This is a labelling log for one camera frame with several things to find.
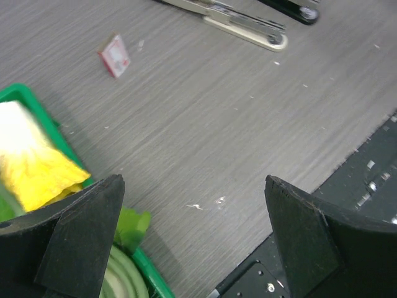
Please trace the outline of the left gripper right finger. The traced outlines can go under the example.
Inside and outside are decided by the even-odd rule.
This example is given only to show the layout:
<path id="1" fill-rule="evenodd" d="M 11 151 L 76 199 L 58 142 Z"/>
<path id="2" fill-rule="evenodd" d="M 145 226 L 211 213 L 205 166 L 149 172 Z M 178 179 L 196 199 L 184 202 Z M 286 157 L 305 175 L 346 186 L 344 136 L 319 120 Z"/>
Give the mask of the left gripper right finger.
<path id="1" fill-rule="evenodd" d="M 396 225 L 268 175 L 265 199 L 291 297 L 396 297 Z"/>

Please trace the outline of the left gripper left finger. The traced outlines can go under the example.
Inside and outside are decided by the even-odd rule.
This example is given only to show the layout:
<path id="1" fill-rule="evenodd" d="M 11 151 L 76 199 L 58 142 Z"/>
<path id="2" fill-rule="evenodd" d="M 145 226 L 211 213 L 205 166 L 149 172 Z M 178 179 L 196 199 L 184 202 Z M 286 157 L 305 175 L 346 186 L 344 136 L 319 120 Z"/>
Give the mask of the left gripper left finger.
<path id="1" fill-rule="evenodd" d="M 124 193 L 113 174 L 1 222 L 1 297 L 98 297 Z"/>

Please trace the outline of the red white staple box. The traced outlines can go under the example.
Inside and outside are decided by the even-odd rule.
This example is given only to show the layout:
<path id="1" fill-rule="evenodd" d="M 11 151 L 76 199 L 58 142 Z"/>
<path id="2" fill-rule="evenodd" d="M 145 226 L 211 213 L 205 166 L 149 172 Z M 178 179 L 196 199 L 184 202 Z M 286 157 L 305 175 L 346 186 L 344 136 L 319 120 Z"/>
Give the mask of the red white staple box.
<path id="1" fill-rule="evenodd" d="M 108 72 L 115 79 L 124 74 L 130 65 L 130 57 L 121 35 L 113 32 L 97 51 Z"/>

